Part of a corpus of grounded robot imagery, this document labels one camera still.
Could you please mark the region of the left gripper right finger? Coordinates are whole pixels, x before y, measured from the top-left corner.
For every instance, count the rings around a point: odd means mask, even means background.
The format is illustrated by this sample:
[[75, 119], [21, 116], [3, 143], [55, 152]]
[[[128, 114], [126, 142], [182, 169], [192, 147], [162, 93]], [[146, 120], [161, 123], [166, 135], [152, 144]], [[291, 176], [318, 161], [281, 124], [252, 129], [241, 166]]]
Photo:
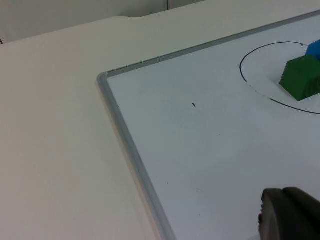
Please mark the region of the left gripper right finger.
[[310, 221], [320, 220], [320, 202], [297, 187], [286, 187], [283, 192], [289, 196]]

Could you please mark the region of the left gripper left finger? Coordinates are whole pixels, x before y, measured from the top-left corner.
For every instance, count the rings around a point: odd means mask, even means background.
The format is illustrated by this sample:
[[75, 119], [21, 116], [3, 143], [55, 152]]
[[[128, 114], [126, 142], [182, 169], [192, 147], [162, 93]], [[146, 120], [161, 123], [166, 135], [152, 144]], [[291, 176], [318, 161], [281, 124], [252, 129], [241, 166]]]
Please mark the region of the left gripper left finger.
[[258, 230], [261, 240], [318, 240], [320, 220], [309, 220], [280, 188], [266, 188], [261, 196]]

